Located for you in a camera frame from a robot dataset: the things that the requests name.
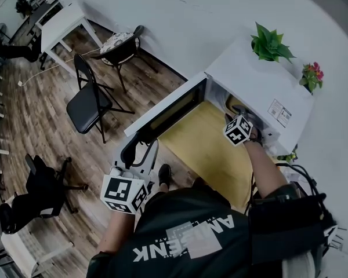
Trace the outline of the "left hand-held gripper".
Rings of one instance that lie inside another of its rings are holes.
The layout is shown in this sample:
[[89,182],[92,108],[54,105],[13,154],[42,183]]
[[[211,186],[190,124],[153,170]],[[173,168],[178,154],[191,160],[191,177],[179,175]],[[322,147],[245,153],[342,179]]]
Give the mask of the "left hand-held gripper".
[[[113,152],[113,165],[116,167],[104,175],[100,193],[100,200],[110,210],[125,214],[142,212],[142,205],[151,192],[153,182],[150,180],[150,172],[155,165],[159,143],[154,140],[142,160],[133,164],[139,142],[139,134],[136,132],[123,138]],[[136,175],[121,169],[129,169],[132,165]]]

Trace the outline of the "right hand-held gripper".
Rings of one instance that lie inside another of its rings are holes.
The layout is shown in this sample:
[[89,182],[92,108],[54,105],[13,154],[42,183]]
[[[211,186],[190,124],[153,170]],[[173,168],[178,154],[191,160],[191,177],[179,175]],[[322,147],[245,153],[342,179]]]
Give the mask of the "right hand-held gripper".
[[257,142],[262,145],[261,131],[251,122],[253,113],[243,105],[231,106],[235,116],[225,113],[226,125],[223,129],[224,136],[234,145],[247,141]]

